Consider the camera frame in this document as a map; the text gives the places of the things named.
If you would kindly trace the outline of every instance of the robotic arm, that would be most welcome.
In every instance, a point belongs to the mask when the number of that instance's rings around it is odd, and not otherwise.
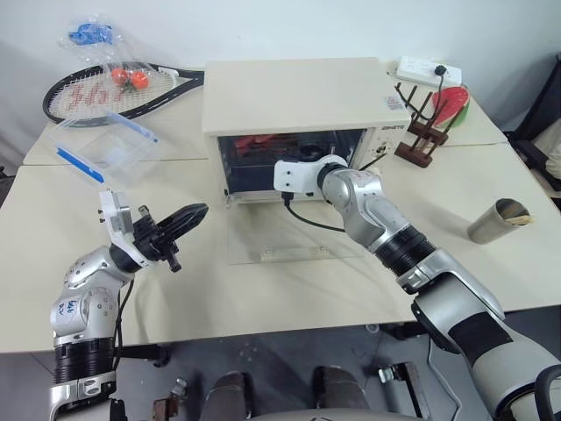
[[[141,206],[141,218],[133,223],[122,194],[107,190],[100,196],[100,222],[107,226],[111,246],[74,263],[51,309],[56,359],[51,421],[75,410],[80,410],[80,419],[126,420],[122,401],[109,399],[117,388],[113,338],[123,309],[119,291],[138,270],[158,260],[167,260],[173,272],[180,270],[174,241],[199,225],[208,211],[206,204],[191,204],[156,224]]]
[[[409,223],[384,196],[377,175],[347,168],[335,155],[313,163],[279,161],[275,188],[321,194],[333,204],[346,233],[416,294],[411,309],[435,343],[464,356],[490,414],[547,419],[538,417],[544,409],[536,405],[535,385],[557,358],[505,325],[493,294]]]

